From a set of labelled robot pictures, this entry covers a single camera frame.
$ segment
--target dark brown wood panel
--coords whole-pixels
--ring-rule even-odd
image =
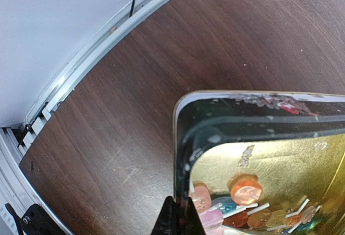
[[[172,0],[96,65],[20,166],[76,234],[148,234],[173,192],[182,95],[343,94],[344,41],[345,0]]]

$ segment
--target black bracket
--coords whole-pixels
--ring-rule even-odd
[[[171,196],[168,196],[163,204],[162,210],[157,218],[157,222],[152,230],[151,235],[180,235],[178,230],[178,205]],[[194,203],[189,198],[187,208],[184,235],[205,235],[201,225],[198,213],[194,207]]]
[[[129,17],[131,17],[133,15],[134,7],[135,7],[135,0],[132,0],[132,5],[130,6]]]
[[[10,204],[5,204],[8,212],[13,216],[19,235],[65,235],[66,233],[54,222],[46,211],[38,204],[31,205],[19,217]]]

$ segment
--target screw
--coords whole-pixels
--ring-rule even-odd
[[[23,218],[23,222],[24,222],[26,225],[28,225],[28,224],[31,223],[31,220],[30,220],[30,218],[29,218],[28,216],[25,216],[25,217]]]

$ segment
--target white lollipop stick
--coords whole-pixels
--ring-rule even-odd
[[[207,209],[206,211],[201,212],[201,213],[199,214],[199,216],[205,214],[206,212],[215,211],[215,210],[217,210],[218,208],[222,207],[222,205],[223,205],[222,203],[218,203],[218,204],[212,206],[211,208]]]
[[[279,225],[279,226],[276,226],[276,227],[272,227],[272,228],[268,228],[267,231],[274,231],[274,230],[278,230],[278,229],[283,229],[285,228],[286,225]]]
[[[248,215],[252,215],[253,213],[259,212],[259,211],[266,209],[268,207],[270,207],[270,203],[263,204],[262,206],[256,207],[253,210],[249,211]]]
[[[246,207],[242,207],[242,208],[233,210],[233,211],[231,211],[231,212],[228,212],[228,213],[224,214],[224,215],[223,215],[223,218],[225,219],[225,218],[227,218],[227,217],[236,215],[236,214],[238,214],[239,212],[243,212],[244,210],[246,210]]]
[[[193,185],[192,179],[189,180],[189,191],[190,191],[191,193],[194,193],[194,192],[195,192],[195,189],[194,189],[194,185]]]
[[[295,215],[299,215],[300,212],[304,209],[304,207],[306,207],[307,203],[309,202],[310,200],[307,198],[304,203],[300,206],[300,208],[298,209],[298,211],[296,212],[292,212],[292,213],[289,213],[288,215],[285,216],[285,218],[289,218],[291,216],[295,216]]]
[[[302,222],[298,222],[298,223],[296,223],[296,225],[295,226],[293,226],[289,231],[288,231],[288,233],[291,233],[291,232],[293,232],[294,230],[296,230],[297,229],[297,227],[298,226],[300,226],[300,224],[301,224]]]
[[[240,209],[242,207],[246,207],[248,208],[254,208],[254,207],[258,207],[258,203],[254,203],[254,204],[250,204],[250,205],[237,205],[236,209]]]
[[[240,235],[239,232],[232,227],[228,227],[225,225],[222,225],[222,227],[224,229],[224,235]]]

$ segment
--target white wall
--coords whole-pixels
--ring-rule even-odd
[[[13,233],[7,227],[6,223],[2,220],[2,218],[0,218],[0,232],[1,232],[1,235],[13,235]]]
[[[0,0],[0,127],[23,122],[69,60],[131,0]]]

